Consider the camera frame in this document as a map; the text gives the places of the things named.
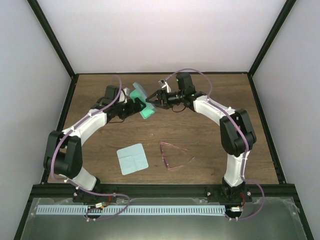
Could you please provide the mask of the blue-grey glasses case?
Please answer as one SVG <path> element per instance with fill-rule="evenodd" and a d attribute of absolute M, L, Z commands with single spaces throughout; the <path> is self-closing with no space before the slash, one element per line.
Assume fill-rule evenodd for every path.
<path fill-rule="evenodd" d="M 146 120 L 157 111 L 157 108 L 154 104 L 146 102 L 148 95 L 145 89 L 142 87 L 142 85 L 140 85 L 137 82 L 134 82 L 132 85 L 134 87 L 134 90 L 129 94 L 129 96 L 133 100 L 135 98 L 138 98 L 146 105 L 146 107 L 140 112 L 142 118 Z"/>

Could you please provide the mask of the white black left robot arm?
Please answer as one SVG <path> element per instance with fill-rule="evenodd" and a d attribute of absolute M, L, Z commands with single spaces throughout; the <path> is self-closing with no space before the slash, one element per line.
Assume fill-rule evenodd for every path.
<path fill-rule="evenodd" d="M 44 169 L 85 189 L 85 197 L 91 202 L 97 202 L 102 196 L 102 189 L 97 186 L 98 178 L 83 167 L 82 145 L 112 118 L 125 120 L 145 108 L 146 104 L 137 97 L 123 101 L 101 97 L 74 125 L 49 134 L 43 161 Z"/>

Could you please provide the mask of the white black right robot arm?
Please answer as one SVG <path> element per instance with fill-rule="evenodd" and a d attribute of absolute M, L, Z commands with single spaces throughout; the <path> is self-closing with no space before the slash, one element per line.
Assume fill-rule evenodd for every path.
<path fill-rule="evenodd" d="M 146 98 L 146 102 L 162 109 L 183 104 L 219 125 L 221 144 L 227 153 L 222 195 L 229 202 L 236 200 L 240 196 L 240 190 L 244 188 L 248 156 L 257 141 L 248 112 L 226 107 L 201 91 L 187 94 L 185 90 L 157 90 Z"/>

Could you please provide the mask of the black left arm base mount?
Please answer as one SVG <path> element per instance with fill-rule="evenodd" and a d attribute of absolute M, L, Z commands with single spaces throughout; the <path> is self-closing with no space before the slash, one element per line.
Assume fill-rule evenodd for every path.
<path fill-rule="evenodd" d="M 98 193 L 98 194 L 113 194 L 118 192 L 118 188 L 114 184 L 100 183 L 93 188 L 92 192 Z M 117 199 L 116 197 L 113 197 L 113 196 L 94 195 L 91 193 L 87 193 L 83 190 L 76 190 L 75 194 L 76 196 L 72 197 L 72 201 L 74 203 L 83 203 L 87 205 L 93 205 L 101 202 L 105 202 L 105 203 L 115 202 L 115 200 Z"/>

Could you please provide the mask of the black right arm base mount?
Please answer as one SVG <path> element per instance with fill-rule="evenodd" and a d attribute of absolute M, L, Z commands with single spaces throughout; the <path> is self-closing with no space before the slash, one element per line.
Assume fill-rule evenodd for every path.
<path fill-rule="evenodd" d="M 252 202 L 252 197 L 247 194 L 249 189 L 245 185 L 230 187 L 228 185 L 215 184 L 205 188 L 205 194 L 209 202 L 220 204 L 237 204 L 243 200 Z"/>

